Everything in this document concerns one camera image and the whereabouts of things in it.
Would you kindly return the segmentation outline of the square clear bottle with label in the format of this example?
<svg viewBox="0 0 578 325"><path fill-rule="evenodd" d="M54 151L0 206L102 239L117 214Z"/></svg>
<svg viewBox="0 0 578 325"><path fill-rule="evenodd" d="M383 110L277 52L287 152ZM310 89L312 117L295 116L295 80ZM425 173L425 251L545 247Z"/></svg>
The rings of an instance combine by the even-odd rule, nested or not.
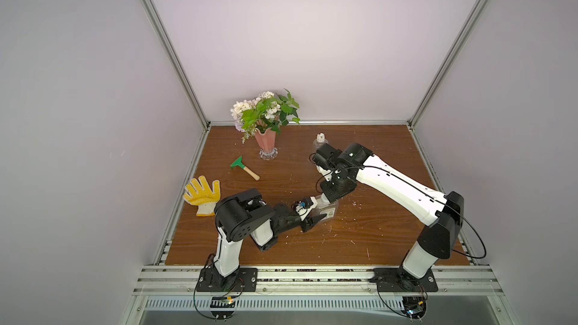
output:
<svg viewBox="0 0 578 325"><path fill-rule="evenodd" d="M333 219L337 213L339 201L336 200L330 203L324 194L317 196L315 199L317 201L315 216L324 215L322 222Z"/></svg>

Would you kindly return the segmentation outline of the round clear bottle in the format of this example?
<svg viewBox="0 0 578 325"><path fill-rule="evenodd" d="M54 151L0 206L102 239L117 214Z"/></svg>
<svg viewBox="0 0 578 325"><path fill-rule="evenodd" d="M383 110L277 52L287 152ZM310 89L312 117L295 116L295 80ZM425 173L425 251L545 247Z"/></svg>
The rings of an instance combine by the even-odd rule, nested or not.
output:
<svg viewBox="0 0 578 325"><path fill-rule="evenodd" d="M319 134L316 135L315 140L313 141L313 146L315 150L318 150L322 145L327 143L328 140L326 139L325 134L323 134L323 132L320 132Z"/></svg>

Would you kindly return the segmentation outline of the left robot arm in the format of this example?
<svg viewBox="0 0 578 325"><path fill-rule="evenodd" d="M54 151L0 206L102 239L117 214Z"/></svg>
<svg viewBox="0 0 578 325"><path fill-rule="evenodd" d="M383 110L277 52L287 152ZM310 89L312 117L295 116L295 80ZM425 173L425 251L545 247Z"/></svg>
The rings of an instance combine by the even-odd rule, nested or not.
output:
<svg viewBox="0 0 578 325"><path fill-rule="evenodd" d="M278 236L294 228L305 233L325 219L325 214L314 215L321 205L328 205L324 195L307 197L288 206L268 205L258 189L253 188L227 197L215 207L215 225L218 247L213 272L221 280L235 278L240 269L240 251L243 241L250 237L260 249L267 251L278 241Z"/></svg>

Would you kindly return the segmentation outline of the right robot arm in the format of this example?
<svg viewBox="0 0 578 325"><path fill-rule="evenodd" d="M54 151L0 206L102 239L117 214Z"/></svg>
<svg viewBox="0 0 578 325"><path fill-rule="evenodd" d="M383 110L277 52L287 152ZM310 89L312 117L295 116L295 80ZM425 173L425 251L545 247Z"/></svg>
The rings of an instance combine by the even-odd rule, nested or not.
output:
<svg viewBox="0 0 578 325"><path fill-rule="evenodd" d="M321 195L316 203L335 203L352 193L359 184L369 186L403 206L424 224L424 228L393 278L404 287L418 285L438 260L456 253L471 260L475 256L454 249L459 233L468 220L464 217L465 199L455 191L442 193L420 184L388 165L369 148L353 143L341 151L323 144L310 156L322 174Z"/></svg>

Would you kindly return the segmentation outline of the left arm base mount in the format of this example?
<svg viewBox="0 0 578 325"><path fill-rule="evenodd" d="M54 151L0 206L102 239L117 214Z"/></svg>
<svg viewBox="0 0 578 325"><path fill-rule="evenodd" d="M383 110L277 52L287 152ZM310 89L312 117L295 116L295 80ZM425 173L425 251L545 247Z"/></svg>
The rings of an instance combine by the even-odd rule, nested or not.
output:
<svg viewBox="0 0 578 325"><path fill-rule="evenodd" d="M197 292L255 292L257 287L257 268L240 267L228 276L221 275L216 268L202 269Z"/></svg>

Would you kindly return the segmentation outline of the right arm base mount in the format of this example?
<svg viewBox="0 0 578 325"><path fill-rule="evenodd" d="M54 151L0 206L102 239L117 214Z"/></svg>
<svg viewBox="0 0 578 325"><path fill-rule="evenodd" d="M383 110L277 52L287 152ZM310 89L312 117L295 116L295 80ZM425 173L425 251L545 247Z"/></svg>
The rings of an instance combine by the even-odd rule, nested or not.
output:
<svg viewBox="0 0 578 325"><path fill-rule="evenodd" d="M376 268L369 282L375 284L379 292L435 293L439 290L432 269L422 278L415 278L401 268Z"/></svg>

